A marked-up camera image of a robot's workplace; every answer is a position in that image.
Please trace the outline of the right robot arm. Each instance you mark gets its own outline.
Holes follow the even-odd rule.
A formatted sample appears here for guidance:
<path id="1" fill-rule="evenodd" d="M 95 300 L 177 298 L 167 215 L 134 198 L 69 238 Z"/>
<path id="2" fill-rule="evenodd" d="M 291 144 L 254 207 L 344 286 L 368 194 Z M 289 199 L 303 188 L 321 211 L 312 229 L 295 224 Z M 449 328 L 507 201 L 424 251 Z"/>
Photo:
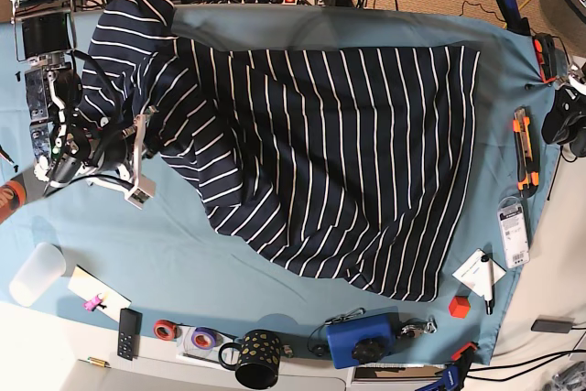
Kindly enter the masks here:
<path id="1" fill-rule="evenodd" d="M 137 208 L 155 195 L 156 184 L 142 173 L 147 156 L 148 106 L 131 115 L 114 95 L 112 82 L 90 55 L 77 48 L 74 11 L 77 0 L 11 0 L 16 58 L 28 64 L 24 73 L 29 135 L 34 165 L 27 200 L 35 201 L 86 181 L 121 192 Z M 77 61 L 90 64 L 105 84 L 114 113 L 96 128 L 81 115 L 81 78 Z"/>

